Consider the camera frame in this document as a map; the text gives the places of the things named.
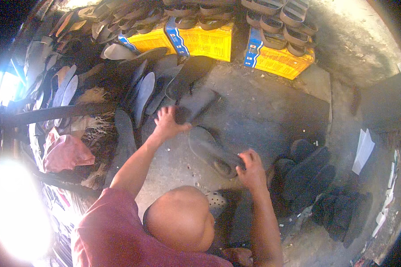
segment white paper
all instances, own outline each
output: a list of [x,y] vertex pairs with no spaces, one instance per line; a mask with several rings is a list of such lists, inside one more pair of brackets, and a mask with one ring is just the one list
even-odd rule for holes
[[395,163],[392,162],[391,168],[390,168],[390,176],[389,176],[389,182],[388,182],[388,188],[392,186],[392,179],[393,179],[393,172],[395,170]]
[[358,139],[358,147],[357,147],[356,157],[358,156],[358,154],[360,152],[360,148],[361,148],[361,145],[362,145],[362,141],[364,140],[364,137],[365,137],[365,132],[361,129],[360,138]]
[[365,132],[363,138],[361,138],[362,135],[363,131],[361,130],[360,142],[358,141],[357,155],[355,157],[355,161],[352,167],[352,171],[358,175],[360,174],[362,168],[364,167],[365,163],[370,157],[371,152],[373,151],[375,145],[375,143],[371,140],[370,132],[368,129]]

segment dirty floor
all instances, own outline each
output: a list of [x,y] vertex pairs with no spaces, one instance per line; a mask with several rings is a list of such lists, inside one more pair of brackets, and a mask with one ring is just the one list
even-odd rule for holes
[[[310,220],[299,233],[283,242],[287,267],[350,266],[349,261],[364,248],[371,228],[375,227],[374,220],[384,197],[381,188],[389,179],[389,168],[381,162],[393,155],[393,150],[377,146],[370,166],[366,165],[373,173],[371,177],[352,173],[362,127],[362,116],[351,114],[352,90],[316,65],[294,81],[288,81],[263,71],[223,63],[217,64],[193,90],[203,87],[217,91],[220,98],[198,123],[230,151],[237,153],[251,147],[260,154],[267,169],[276,156],[287,152],[294,140],[318,141],[319,146],[329,147],[331,163],[337,169],[332,186],[357,187],[361,192],[373,193],[374,212],[348,249]],[[153,119],[154,115],[147,118],[143,126],[143,140],[155,127]],[[241,188],[237,179],[223,178],[200,161],[188,146],[188,135],[182,133],[156,152],[136,198],[139,216],[142,218],[146,208],[159,196],[182,185],[198,187],[204,193]]]

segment finger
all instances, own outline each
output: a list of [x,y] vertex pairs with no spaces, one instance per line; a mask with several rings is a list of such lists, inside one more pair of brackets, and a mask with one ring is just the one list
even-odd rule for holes
[[168,107],[168,112],[171,113],[172,115],[175,115],[175,106],[174,105],[170,105]]
[[251,156],[252,156],[252,158],[253,158],[253,161],[256,162],[256,161],[259,161],[259,160],[260,160],[260,156],[258,155],[257,152],[255,152],[254,149],[250,148],[249,151],[250,151],[250,154],[251,154]]
[[181,131],[189,131],[192,127],[193,126],[190,123],[186,122],[185,124],[180,126],[180,130]]
[[245,165],[252,162],[251,154],[248,151],[242,152],[238,156],[244,161]]
[[236,166],[236,173],[239,177],[245,177],[245,171],[240,166]]

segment man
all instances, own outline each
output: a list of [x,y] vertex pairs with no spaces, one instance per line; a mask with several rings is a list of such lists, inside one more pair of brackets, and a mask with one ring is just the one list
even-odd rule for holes
[[[86,212],[72,238],[74,266],[211,266],[230,267],[225,259],[204,252],[214,238],[214,218],[198,189],[173,189],[153,203],[144,217],[134,201],[146,179],[156,150],[190,124],[178,125],[175,107],[158,111],[153,134],[118,171],[110,188]],[[246,170],[236,168],[253,199],[251,241],[254,266],[280,267],[282,251],[278,222],[258,154],[239,155]]]

